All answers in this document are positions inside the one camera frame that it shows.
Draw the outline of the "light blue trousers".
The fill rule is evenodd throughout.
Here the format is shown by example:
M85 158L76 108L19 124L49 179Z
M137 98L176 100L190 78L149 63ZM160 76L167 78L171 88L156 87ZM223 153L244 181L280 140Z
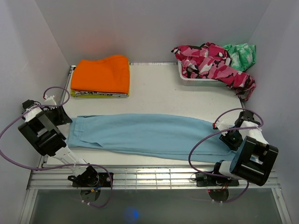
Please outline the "light blue trousers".
M73 118L69 147L102 149L124 154L186 161L230 161L235 151L211 137L194 152L204 137L215 133L208 121L167 114L116 114Z

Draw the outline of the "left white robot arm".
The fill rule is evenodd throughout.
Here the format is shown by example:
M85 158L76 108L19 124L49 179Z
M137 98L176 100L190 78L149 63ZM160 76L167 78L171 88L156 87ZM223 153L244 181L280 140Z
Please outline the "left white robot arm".
M62 106L39 107L40 103L26 100L22 103L24 124L18 130L33 148L42 156L49 156L69 166L73 175L68 180L80 187L93 187L99 184L98 172L87 162L77 157L67 146L66 137L58 126L72 123Z

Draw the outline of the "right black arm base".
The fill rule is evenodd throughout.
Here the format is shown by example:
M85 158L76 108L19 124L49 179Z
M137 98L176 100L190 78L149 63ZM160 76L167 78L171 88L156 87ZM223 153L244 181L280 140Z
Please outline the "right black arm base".
M197 187L237 187L239 186L239 181L236 179L228 179L223 177L216 177L211 175L206 175L203 173L196 173L195 180Z

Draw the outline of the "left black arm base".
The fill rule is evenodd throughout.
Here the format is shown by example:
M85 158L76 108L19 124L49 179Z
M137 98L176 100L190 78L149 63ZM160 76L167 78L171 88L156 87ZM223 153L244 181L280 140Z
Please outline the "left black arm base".
M67 178L72 182L73 187L111 187L111 181L114 179L114 173L110 172L109 175L106 172L98 172L97 174L92 174L91 177L83 178L70 175Z

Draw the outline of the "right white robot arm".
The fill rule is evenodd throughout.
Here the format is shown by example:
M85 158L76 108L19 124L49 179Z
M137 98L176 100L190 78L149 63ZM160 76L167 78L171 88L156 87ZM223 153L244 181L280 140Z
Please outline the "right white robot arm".
M221 133L219 139L235 152L235 156L229 161L222 160L215 164L211 173L214 184L222 185L228 178L243 179L258 186L267 182L278 156L278 148L265 140L261 124L254 119L251 111L240 112L232 127L216 120L213 129L228 129Z

